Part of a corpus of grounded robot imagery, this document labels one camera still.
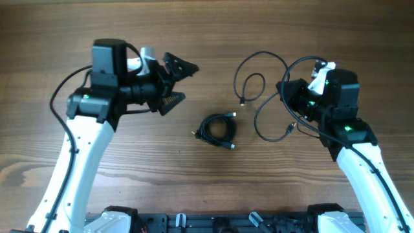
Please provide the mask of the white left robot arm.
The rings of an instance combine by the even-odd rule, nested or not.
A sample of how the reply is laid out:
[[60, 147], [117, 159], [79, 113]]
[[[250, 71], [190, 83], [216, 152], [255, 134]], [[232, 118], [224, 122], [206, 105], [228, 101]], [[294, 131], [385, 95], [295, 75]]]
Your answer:
[[98, 165], [119, 120], [131, 104], [166, 115], [185, 94], [174, 85], [199, 71], [196, 64], [165, 53], [164, 64], [151, 48], [137, 50], [122, 39], [97, 39], [85, 81], [67, 100], [67, 119], [55, 117], [65, 138], [46, 192], [25, 232], [83, 232], [87, 202]]

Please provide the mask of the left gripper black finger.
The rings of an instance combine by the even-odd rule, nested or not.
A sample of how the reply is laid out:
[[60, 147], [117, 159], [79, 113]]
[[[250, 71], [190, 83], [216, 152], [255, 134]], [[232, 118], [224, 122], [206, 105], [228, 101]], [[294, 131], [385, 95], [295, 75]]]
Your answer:
[[184, 93], [173, 91], [170, 96], [161, 99], [161, 104], [158, 109], [159, 113], [164, 116], [171, 111], [176, 105], [186, 98]]
[[196, 64], [184, 61], [169, 52], [164, 54], [163, 61], [165, 68], [174, 81], [181, 81], [199, 71]]

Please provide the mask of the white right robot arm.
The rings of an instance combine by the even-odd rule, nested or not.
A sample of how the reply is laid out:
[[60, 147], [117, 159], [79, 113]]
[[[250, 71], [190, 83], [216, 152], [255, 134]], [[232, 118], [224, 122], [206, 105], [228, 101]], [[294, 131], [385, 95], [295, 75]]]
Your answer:
[[314, 131], [355, 192], [371, 232], [412, 232], [413, 216], [388, 174], [378, 140], [357, 117], [360, 84], [343, 69], [320, 69], [311, 83], [278, 82], [288, 112]]

